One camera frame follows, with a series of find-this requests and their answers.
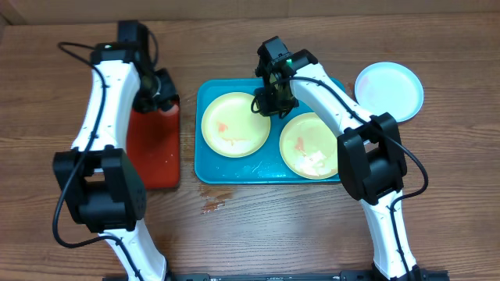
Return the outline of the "yellow-green plate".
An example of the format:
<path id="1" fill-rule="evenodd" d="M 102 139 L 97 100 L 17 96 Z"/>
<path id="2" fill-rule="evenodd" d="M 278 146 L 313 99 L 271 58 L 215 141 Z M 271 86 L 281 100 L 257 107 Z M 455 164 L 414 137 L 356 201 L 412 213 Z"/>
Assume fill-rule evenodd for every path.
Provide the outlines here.
<path id="1" fill-rule="evenodd" d="M 253 113 L 254 96 L 230 92 L 212 101 L 202 116 L 204 141 L 217 154 L 241 158 L 258 151 L 268 139 L 270 117 Z"/>

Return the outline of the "yellow plate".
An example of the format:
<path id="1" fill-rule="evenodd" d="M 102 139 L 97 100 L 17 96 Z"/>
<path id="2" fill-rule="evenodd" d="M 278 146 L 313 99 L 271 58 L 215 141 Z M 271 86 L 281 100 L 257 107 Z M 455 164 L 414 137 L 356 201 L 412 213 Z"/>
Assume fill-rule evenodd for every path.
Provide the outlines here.
<path id="1" fill-rule="evenodd" d="M 338 174 L 337 138 L 314 112 L 291 119 L 282 129 L 280 155 L 295 174 L 325 180 Z"/>

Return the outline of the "light blue plastic plate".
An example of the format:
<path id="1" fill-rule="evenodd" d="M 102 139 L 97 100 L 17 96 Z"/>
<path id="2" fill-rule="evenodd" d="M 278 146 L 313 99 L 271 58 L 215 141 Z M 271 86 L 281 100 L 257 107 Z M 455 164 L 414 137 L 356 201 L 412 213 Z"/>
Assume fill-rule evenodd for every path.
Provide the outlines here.
<path id="1" fill-rule="evenodd" d="M 395 62 L 376 62 L 356 78 L 356 101 L 374 115 L 390 113 L 398 123 L 418 114 L 424 102 L 419 77 L 409 68 Z"/>

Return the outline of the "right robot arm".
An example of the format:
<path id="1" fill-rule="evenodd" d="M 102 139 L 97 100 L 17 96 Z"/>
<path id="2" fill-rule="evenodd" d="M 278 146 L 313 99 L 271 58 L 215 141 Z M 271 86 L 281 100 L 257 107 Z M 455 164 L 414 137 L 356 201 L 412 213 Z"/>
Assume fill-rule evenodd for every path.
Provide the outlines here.
<path id="1" fill-rule="evenodd" d="M 338 175 L 348 194 L 365 212 L 373 241 L 373 279 L 421 280 L 409 248 L 402 215 L 405 160 L 398 124 L 388 113 L 368 112 L 326 74 L 306 49 L 291 53 L 278 37 L 264 41 L 257 54 L 252 112 L 287 116 L 299 103 L 316 113 L 337 138 Z"/>

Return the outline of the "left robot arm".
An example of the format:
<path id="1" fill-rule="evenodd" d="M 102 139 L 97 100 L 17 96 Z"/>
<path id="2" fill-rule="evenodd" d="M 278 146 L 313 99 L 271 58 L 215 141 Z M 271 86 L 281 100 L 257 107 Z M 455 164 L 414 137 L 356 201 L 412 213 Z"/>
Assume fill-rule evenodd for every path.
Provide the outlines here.
<path id="1" fill-rule="evenodd" d="M 180 104 L 174 83 L 149 45 L 155 35 L 137 20 L 118 22 L 117 39 L 91 46 L 91 95 L 71 149 L 52 167 L 61 194 L 52 219 L 55 241 L 79 248 L 106 241 L 126 280 L 172 280 L 166 257 L 145 224 L 146 189 L 127 156 L 133 111 L 167 112 Z"/>

